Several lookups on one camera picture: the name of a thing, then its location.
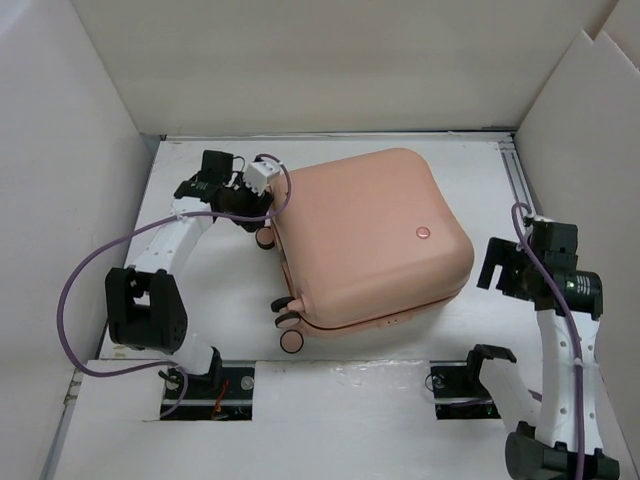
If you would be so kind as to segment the pink hard-shell suitcase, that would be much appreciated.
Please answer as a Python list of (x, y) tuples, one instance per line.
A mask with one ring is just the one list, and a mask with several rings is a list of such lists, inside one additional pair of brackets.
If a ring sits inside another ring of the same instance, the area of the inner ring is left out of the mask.
[(280, 256), (288, 292), (270, 308), (286, 353), (309, 337), (401, 324), (451, 301), (470, 277), (472, 241), (413, 150), (300, 168), (270, 190), (256, 242)]

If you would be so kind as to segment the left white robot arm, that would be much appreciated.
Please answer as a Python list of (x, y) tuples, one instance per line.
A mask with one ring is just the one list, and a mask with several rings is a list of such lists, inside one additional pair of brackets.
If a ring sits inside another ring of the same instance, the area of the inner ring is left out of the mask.
[(144, 251), (105, 279), (111, 340), (133, 350), (150, 350), (183, 368), (201, 396), (222, 387), (219, 351), (188, 330), (187, 309), (177, 276), (202, 235), (219, 218), (249, 233), (265, 227), (274, 214), (270, 185), (286, 173), (282, 162), (259, 155), (235, 170), (235, 155), (206, 150), (200, 169), (173, 194), (172, 220), (159, 227)]

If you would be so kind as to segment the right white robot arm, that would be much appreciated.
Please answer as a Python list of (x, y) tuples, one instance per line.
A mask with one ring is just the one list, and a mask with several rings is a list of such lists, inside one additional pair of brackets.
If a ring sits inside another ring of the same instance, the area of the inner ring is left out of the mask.
[(598, 428), (595, 340), (603, 286), (577, 267), (578, 229), (529, 214), (515, 221), (518, 241), (491, 238), (478, 287), (532, 303), (542, 345), (542, 387), (522, 380), (513, 352), (476, 345), (462, 369), (473, 393), (489, 392), (508, 432), (505, 463), (513, 479), (617, 479)]

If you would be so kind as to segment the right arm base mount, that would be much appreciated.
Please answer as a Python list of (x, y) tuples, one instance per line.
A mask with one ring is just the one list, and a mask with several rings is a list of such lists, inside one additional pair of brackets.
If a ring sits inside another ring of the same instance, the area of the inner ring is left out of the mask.
[(425, 387), (435, 402), (437, 420), (499, 420), (486, 388), (471, 377), (466, 361), (432, 361)]

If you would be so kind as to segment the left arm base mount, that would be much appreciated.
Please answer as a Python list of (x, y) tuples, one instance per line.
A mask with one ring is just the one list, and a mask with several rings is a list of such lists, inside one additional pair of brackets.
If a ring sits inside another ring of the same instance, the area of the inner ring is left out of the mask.
[(165, 381), (160, 419), (163, 421), (250, 421), (255, 387), (254, 362), (223, 362), (221, 380), (215, 386), (195, 377), (189, 379), (184, 399), (176, 406), (182, 376), (173, 370)]

